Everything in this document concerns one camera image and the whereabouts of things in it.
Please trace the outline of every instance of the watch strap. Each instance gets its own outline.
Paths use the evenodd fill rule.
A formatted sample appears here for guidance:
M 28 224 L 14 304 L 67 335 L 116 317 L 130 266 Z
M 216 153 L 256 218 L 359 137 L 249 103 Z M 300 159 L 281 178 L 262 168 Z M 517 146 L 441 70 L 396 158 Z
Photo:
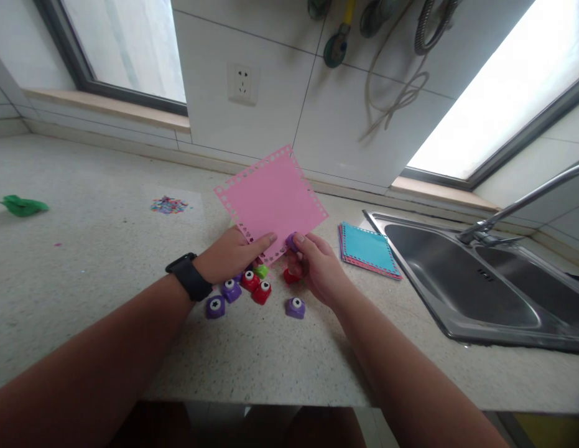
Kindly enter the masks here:
M 172 273 L 177 278 L 191 301 L 200 302 L 213 292 L 213 285 L 204 280 L 194 267 L 192 260 L 196 257 L 196 254 L 189 252 L 170 263 L 165 272 Z

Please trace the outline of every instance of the window frame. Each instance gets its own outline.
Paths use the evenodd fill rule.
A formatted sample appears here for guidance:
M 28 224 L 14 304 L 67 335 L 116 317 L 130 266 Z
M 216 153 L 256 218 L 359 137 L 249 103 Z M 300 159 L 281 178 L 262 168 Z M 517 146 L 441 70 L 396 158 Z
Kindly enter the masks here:
M 480 184 L 523 151 L 557 121 L 571 112 L 578 104 L 579 79 L 481 164 L 468 179 L 457 179 L 456 177 L 407 166 L 400 175 L 431 184 L 443 185 L 464 191 L 474 191 Z
M 34 0 L 76 88 L 114 100 L 188 116 L 187 104 L 96 80 L 60 0 Z

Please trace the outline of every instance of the yellow handle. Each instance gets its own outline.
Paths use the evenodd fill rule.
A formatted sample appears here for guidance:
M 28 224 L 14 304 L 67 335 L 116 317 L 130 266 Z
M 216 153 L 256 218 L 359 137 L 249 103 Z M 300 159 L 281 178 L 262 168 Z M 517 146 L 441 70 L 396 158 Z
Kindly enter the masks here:
M 343 18 L 343 23 L 351 26 L 351 20 L 353 19 L 353 10 L 356 7 L 356 0 L 348 0 L 347 9 L 345 10 L 345 17 Z

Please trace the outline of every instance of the left hand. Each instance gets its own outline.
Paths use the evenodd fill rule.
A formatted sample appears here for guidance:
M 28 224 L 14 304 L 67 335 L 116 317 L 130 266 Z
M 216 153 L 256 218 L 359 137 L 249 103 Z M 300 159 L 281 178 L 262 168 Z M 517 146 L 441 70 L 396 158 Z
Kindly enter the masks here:
M 246 269 L 276 240 L 277 234 L 271 232 L 248 244 L 246 237 L 234 226 L 227 229 L 193 264 L 207 282 L 222 283 Z

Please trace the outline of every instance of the electrical outlet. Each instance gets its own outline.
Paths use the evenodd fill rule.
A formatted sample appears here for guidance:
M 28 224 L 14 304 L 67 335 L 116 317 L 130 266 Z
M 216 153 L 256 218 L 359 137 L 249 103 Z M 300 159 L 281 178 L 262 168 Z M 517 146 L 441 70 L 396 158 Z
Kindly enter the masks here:
M 245 63 L 227 63 L 227 96 L 230 101 L 255 106 L 259 70 Z
M 240 98 L 250 99 L 250 84 L 252 82 L 252 69 L 245 65 L 235 66 L 235 93 Z

